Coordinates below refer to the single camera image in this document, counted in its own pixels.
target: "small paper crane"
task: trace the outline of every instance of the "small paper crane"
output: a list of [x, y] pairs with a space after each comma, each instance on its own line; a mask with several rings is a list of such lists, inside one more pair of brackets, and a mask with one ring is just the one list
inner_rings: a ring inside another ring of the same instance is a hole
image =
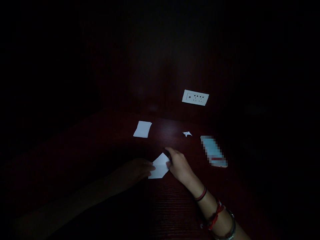
[[182, 132], [184, 135], [186, 135], [186, 137], [187, 137], [187, 135], [191, 135], [192, 136], [192, 134], [190, 133], [190, 132]]

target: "white paper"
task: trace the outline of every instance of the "white paper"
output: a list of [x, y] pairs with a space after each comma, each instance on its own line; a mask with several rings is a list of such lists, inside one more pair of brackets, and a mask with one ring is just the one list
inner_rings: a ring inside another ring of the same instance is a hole
[[151, 124], [152, 124], [151, 122], [139, 121], [137, 129], [134, 132], [133, 136], [147, 138]]
[[164, 153], [161, 153], [160, 156], [153, 162], [156, 170], [151, 171], [151, 176], [148, 178], [163, 178], [163, 176], [169, 171], [166, 162], [170, 162], [169, 158], [167, 158]]
[[192, 134], [190, 133], [190, 132], [182, 132], [184, 135], [186, 135], [186, 137], [187, 137], [187, 135], [191, 135], [192, 136]]

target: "dark background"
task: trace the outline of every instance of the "dark background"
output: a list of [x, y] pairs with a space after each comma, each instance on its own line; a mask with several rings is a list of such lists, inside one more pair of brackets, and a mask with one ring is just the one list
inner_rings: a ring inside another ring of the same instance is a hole
[[[314, 98], [297, 83], [308, 78], [299, 4], [29, 1], [3, 10], [2, 162], [103, 108], [210, 124], [289, 232], [289, 186], [302, 184], [296, 144]], [[182, 103], [185, 89], [210, 94], [207, 105]]]

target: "dark red table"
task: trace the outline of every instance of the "dark red table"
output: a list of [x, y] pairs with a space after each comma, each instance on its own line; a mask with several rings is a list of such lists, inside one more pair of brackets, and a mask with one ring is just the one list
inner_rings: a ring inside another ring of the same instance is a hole
[[[133, 137], [138, 121], [152, 122], [148, 138]], [[185, 137], [185, 131], [193, 136]], [[228, 168], [212, 167], [201, 135], [215, 136], [214, 126], [104, 110], [2, 168], [8, 210], [14, 216], [22, 215], [108, 174], [127, 160], [144, 157], [153, 161], [165, 152], [165, 146], [171, 146], [184, 153], [195, 174], [232, 210], [252, 239], [276, 239], [263, 206], [258, 206], [233, 164], [236, 159], [228, 154], [231, 149], [222, 149]], [[146, 179], [87, 210], [52, 238], [138, 234], [140, 238], [210, 239], [201, 223], [203, 217], [191, 194], [168, 172], [162, 179]]]

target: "white outlet plate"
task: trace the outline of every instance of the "white outlet plate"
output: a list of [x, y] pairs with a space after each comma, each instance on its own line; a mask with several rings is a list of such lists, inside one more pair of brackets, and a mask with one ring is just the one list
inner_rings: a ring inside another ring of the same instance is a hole
[[182, 101], [186, 103], [205, 106], [208, 98], [209, 98], [209, 94], [193, 92], [190, 90], [184, 90]]

